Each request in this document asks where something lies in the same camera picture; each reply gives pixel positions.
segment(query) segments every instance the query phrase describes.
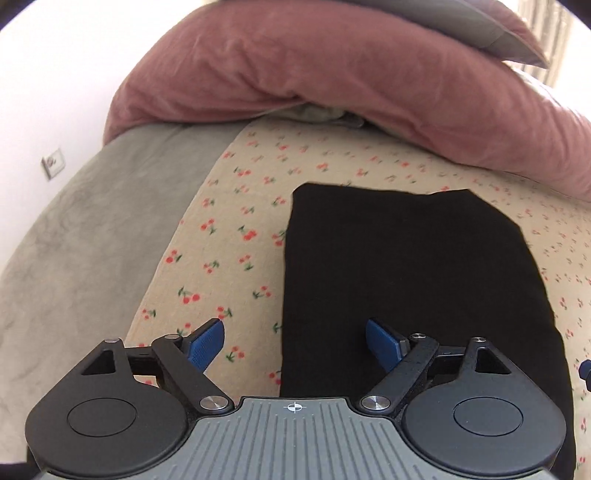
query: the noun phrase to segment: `gray pillow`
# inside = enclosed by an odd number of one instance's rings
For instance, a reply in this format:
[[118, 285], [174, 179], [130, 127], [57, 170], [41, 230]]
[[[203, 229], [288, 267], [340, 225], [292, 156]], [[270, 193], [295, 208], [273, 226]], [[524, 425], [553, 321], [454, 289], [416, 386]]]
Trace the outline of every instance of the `gray pillow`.
[[547, 68], [542, 47], [526, 24], [498, 0], [344, 0], [438, 30], [502, 60]]

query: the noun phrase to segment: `black cloth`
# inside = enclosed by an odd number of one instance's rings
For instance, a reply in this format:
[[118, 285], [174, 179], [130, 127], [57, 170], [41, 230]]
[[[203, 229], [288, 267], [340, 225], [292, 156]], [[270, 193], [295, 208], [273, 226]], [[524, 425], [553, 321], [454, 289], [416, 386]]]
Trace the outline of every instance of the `black cloth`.
[[285, 239], [281, 396], [367, 393], [385, 376], [365, 343], [370, 317], [442, 345], [491, 340], [563, 412], [553, 472], [572, 479], [564, 345], [518, 225], [468, 190], [299, 187]]

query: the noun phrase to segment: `blue knob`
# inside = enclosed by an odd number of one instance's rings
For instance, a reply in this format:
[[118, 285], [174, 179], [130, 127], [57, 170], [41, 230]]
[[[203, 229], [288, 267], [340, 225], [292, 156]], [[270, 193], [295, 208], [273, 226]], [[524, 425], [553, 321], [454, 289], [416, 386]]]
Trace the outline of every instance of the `blue knob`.
[[579, 367], [579, 377], [581, 380], [587, 380], [591, 373], [591, 360], [585, 360]]

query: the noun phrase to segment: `wall socket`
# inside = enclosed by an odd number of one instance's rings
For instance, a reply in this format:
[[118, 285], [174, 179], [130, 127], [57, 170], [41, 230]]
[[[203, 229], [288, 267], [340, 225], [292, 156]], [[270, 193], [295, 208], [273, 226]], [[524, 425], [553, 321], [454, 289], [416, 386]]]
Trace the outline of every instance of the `wall socket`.
[[66, 161], [64, 159], [64, 154], [61, 152], [61, 148], [58, 148], [47, 158], [42, 158], [41, 165], [43, 165], [45, 173], [47, 173], [48, 180], [51, 180], [61, 172], [66, 167]]

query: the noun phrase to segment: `bedsheet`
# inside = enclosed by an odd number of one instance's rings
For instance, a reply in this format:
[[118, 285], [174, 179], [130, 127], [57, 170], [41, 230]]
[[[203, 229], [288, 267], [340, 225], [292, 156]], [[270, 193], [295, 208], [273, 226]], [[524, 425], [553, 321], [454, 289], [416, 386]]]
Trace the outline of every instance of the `bedsheet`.
[[577, 369], [591, 349], [591, 207], [517, 176], [452, 164], [378, 131], [269, 118], [246, 127], [180, 221], [126, 344], [186, 335], [218, 317], [226, 343], [207, 375], [235, 400], [277, 395], [284, 236], [291, 192], [307, 181], [414, 193], [470, 189], [521, 227], [564, 339], [577, 478], [588, 478], [591, 402]]

